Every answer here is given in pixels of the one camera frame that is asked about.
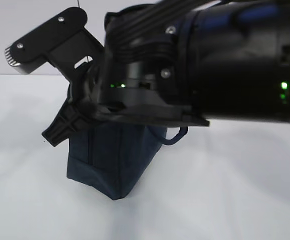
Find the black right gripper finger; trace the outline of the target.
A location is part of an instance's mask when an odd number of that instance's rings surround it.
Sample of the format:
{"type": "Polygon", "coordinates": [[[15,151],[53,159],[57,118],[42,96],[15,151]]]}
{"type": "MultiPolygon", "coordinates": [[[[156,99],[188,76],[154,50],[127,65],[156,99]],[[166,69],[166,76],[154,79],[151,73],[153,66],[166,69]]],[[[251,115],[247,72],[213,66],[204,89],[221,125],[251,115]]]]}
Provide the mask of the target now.
{"type": "Polygon", "coordinates": [[[56,147],[72,135],[87,130],[92,120],[84,116],[73,103],[66,100],[56,114],[54,120],[41,135],[53,147],[56,147]]]}

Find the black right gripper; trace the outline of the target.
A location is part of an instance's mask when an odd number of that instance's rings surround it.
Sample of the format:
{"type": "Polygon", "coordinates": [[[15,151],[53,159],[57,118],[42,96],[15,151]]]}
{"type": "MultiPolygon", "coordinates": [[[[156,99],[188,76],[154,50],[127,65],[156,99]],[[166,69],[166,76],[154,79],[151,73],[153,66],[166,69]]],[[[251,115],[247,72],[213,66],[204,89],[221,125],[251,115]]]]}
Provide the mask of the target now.
{"type": "Polygon", "coordinates": [[[86,128],[106,121],[167,128],[209,126],[190,104],[186,82],[187,43],[196,15],[192,11],[175,23],[181,31],[156,34],[119,60],[86,31],[86,12],[73,9],[73,55],[88,53],[92,61],[75,69],[69,85],[72,126],[86,128]]]}

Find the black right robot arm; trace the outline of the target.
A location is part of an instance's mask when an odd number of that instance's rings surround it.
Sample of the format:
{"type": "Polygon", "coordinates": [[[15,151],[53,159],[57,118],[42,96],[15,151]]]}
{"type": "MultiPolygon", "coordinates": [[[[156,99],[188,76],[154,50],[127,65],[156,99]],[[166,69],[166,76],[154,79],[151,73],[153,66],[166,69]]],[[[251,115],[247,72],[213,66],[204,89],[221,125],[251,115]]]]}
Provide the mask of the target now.
{"type": "Polygon", "coordinates": [[[141,5],[106,17],[101,59],[42,133],[53,146],[108,125],[173,145],[210,120],[290,123],[290,0],[223,0],[204,10],[141,5]]]}

